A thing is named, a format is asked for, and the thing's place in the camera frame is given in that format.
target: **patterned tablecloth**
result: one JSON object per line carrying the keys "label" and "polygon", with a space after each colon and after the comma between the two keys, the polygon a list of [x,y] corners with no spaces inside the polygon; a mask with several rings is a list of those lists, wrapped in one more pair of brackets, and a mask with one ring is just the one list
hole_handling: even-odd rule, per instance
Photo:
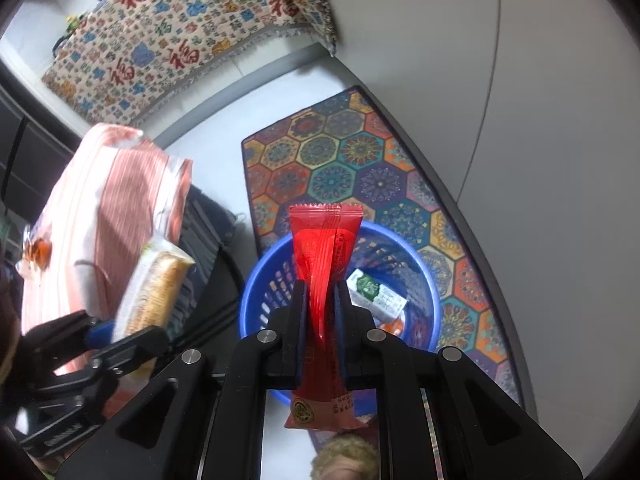
{"label": "patterned tablecloth", "polygon": [[362,204],[365,218],[404,237],[438,288],[438,347],[465,351],[520,402],[508,346],[476,266],[433,187],[358,88],[242,142],[258,251],[289,232],[293,203]]}
{"label": "patterned tablecloth", "polygon": [[256,40],[302,32],[335,51],[326,0],[103,0],[42,79],[90,123],[138,124]]}

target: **round logo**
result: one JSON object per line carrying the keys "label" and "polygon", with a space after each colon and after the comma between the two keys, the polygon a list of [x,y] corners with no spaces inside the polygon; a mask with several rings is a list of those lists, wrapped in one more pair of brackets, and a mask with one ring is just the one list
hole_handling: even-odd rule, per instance
{"label": "round logo", "polygon": [[293,415],[293,418],[301,424],[308,424],[314,420],[314,412],[311,411],[309,405],[302,399],[296,399],[293,401],[291,414]]}

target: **blonde hair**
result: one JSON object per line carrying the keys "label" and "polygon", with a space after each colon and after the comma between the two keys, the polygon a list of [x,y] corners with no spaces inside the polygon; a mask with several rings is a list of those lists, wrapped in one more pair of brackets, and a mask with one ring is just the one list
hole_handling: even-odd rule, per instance
{"label": "blonde hair", "polygon": [[322,473],[339,456],[358,462],[362,480],[378,478],[378,454],[374,447],[360,436],[339,434],[329,440],[311,462],[312,480],[320,480]]}

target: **mandala pattern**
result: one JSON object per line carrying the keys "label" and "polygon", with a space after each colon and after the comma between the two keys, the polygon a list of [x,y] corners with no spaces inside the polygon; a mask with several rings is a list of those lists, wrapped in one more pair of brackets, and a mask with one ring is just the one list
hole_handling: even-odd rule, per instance
{"label": "mandala pattern", "polygon": [[406,197],[429,212],[436,211],[440,207],[435,193],[418,171],[411,171],[406,176]]}
{"label": "mandala pattern", "polygon": [[277,203],[282,204],[302,195],[311,170],[292,162],[271,173],[267,194]]}
{"label": "mandala pattern", "polygon": [[300,152],[296,159],[300,164],[311,168],[319,168],[323,164],[335,160],[338,151],[338,141],[326,135],[319,135],[306,140],[300,145]]}
{"label": "mandala pattern", "polygon": [[244,157],[244,165],[250,168],[252,165],[260,162],[260,158],[264,153],[264,144],[257,140],[250,140],[242,147],[242,156]]}
{"label": "mandala pattern", "polygon": [[339,162],[332,162],[311,174],[309,195],[318,202],[334,203],[353,192],[355,172]]}
{"label": "mandala pattern", "polygon": [[431,245],[439,248],[453,260],[457,260],[465,254],[458,241],[455,227],[442,211],[436,211],[431,215]]}
{"label": "mandala pattern", "polygon": [[349,107],[351,95],[349,92],[342,92],[341,94],[329,97],[326,101],[313,105],[311,109],[325,117],[335,115]]}
{"label": "mandala pattern", "polygon": [[489,308],[484,288],[478,282],[476,271],[468,258],[456,263],[456,297],[478,312]]}
{"label": "mandala pattern", "polygon": [[462,351],[474,347],[478,314],[461,301],[449,298],[442,302],[442,323],[438,348],[455,346]]}
{"label": "mandala pattern", "polygon": [[380,211],[378,223],[400,235],[414,248],[429,241],[429,213],[410,200],[402,200]]}
{"label": "mandala pattern", "polygon": [[362,130],[364,115],[354,110],[343,110],[326,120],[324,130],[338,139],[344,139]]}
{"label": "mandala pattern", "polygon": [[278,204],[266,195],[256,198],[253,204],[256,230],[262,236],[273,230],[278,213]]}
{"label": "mandala pattern", "polygon": [[255,138],[260,140],[263,144],[269,144],[270,142],[287,135],[290,124],[291,119],[283,119],[255,134]]}
{"label": "mandala pattern", "polygon": [[277,170],[295,160],[299,145],[299,142],[290,137],[275,140],[265,147],[260,162],[272,171]]}
{"label": "mandala pattern", "polygon": [[260,164],[255,164],[247,170],[246,179],[251,190],[251,198],[257,198],[264,194],[270,176],[271,171]]}
{"label": "mandala pattern", "polygon": [[384,145],[380,139],[370,134],[357,134],[340,143],[338,160],[359,170],[382,160]]}
{"label": "mandala pattern", "polygon": [[[242,149],[259,250],[289,233],[293,203],[361,204],[365,219],[400,234],[428,266],[443,308],[439,346],[462,348],[512,398],[521,397],[473,260],[433,187],[361,91],[301,110],[248,137]],[[430,337],[429,326],[413,328]]]}
{"label": "mandala pattern", "polygon": [[406,174],[381,162],[358,172],[354,195],[373,207],[400,200],[406,189]]}
{"label": "mandala pattern", "polygon": [[297,140],[305,140],[322,132],[322,128],[324,128],[324,117],[309,110],[293,117],[289,135]]}
{"label": "mandala pattern", "polygon": [[431,271],[440,298],[450,296],[453,288],[453,262],[433,247],[424,247],[419,253]]}
{"label": "mandala pattern", "polygon": [[385,140],[385,160],[403,171],[411,171],[415,168],[395,138]]}
{"label": "mandala pattern", "polygon": [[496,325],[494,313],[490,310],[480,315],[476,348],[496,363],[507,358],[507,351],[504,347],[500,328]]}

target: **fringe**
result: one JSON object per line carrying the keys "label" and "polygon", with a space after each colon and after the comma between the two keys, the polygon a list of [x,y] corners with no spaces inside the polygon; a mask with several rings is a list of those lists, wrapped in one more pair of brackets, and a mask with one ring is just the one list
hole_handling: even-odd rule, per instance
{"label": "fringe", "polygon": [[128,126],[132,126],[134,128],[139,128],[142,124],[148,120],[150,117],[155,115],[160,108],[162,108],[169,101],[174,99],[178,94],[181,94],[185,90],[187,90],[192,84],[194,84],[198,79],[203,76],[206,76],[210,72],[213,72],[215,69],[225,64],[228,61],[231,61],[233,58],[242,54],[248,48],[255,46],[256,44],[262,43],[265,40],[270,38],[292,38],[294,36],[300,36],[302,34],[311,35],[314,40],[318,43],[322,44],[329,52],[331,52],[331,45],[327,45],[325,38],[323,38],[318,32],[313,28],[310,23],[301,23],[300,25],[295,25],[295,28],[286,27],[286,28],[267,28],[262,32],[257,32],[251,38],[243,41],[238,46],[233,46],[229,50],[227,50],[223,55],[221,55],[218,59],[213,60],[207,66],[204,66],[197,70],[197,74],[189,79],[185,79],[180,83],[179,88],[175,88],[171,90],[167,95],[161,97],[154,104],[150,105],[146,110],[140,112],[134,119],[132,119]]}

